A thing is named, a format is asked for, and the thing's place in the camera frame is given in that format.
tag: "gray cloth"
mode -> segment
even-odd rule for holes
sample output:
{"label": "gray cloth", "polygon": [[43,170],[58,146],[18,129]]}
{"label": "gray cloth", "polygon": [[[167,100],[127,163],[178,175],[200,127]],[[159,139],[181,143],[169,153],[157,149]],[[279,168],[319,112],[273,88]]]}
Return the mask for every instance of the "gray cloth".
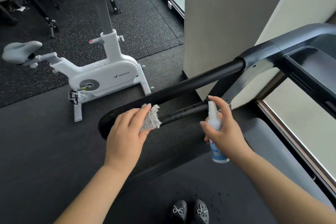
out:
{"label": "gray cloth", "polygon": [[159,128],[161,121],[159,121],[158,119],[158,114],[157,112],[159,111],[159,106],[158,105],[154,105],[152,106],[152,108],[149,110],[148,114],[145,117],[145,120],[143,121],[143,125],[140,129],[141,131],[144,131],[146,129],[149,128]]}

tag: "bike seat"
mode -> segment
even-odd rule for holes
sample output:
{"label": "bike seat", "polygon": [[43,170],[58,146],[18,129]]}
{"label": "bike seat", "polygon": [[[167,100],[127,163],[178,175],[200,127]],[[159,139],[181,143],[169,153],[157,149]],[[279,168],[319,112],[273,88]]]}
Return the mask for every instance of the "bike seat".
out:
{"label": "bike seat", "polygon": [[32,54],[41,46],[42,43],[38,41],[30,41],[27,43],[11,43],[6,45],[3,49],[2,59],[11,64],[22,65],[28,59],[32,59],[34,57]]}

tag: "exercise bike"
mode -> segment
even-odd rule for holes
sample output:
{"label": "exercise bike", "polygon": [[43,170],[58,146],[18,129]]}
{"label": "exercise bike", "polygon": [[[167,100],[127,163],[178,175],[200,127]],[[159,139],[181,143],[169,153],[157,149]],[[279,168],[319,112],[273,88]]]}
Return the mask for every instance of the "exercise bike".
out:
{"label": "exercise bike", "polygon": [[61,72],[69,78],[73,89],[68,98],[73,102],[75,122],[82,120],[82,104],[96,98],[111,94],[118,90],[141,84],[145,95],[149,95],[153,87],[149,87],[143,68],[137,61],[120,51],[119,42],[124,42],[122,35],[117,35],[112,28],[107,7],[109,0],[92,0],[103,32],[99,38],[90,40],[90,44],[103,44],[107,58],[78,67],[66,58],[57,57],[56,52],[45,55],[35,55],[42,43],[30,41],[27,43],[8,44],[2,58],[11,64],[28,65],[36,68],[38,62],[48,61],[54,73]]}

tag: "shoe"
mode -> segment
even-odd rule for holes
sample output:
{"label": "shoe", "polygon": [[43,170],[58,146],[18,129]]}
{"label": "shoe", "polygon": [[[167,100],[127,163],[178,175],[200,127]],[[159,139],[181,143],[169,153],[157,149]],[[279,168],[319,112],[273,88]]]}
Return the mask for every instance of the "shoe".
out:
{"label": "shoe", "polygon": [[202,200],[196,199],[194,206],[194,220],[199,224],[209,224],[209,211]]}
{"label": "shoe", "polygon": [[185,223],[187,219],[187,203],[184,200],[179,200],[173,205],[170,218],[172,223]]}

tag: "blue label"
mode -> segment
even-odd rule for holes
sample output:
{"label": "blue label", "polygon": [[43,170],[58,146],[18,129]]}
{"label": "blue label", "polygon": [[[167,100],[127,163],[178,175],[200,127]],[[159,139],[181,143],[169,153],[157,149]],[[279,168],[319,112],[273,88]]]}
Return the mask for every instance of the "blue label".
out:
{"label": "blue label", "polygon": [[225,160],[227,157],[218,150],[215,143],[213,141],[210,141],[210,148],[212,152],[212,158],[215,160]]}

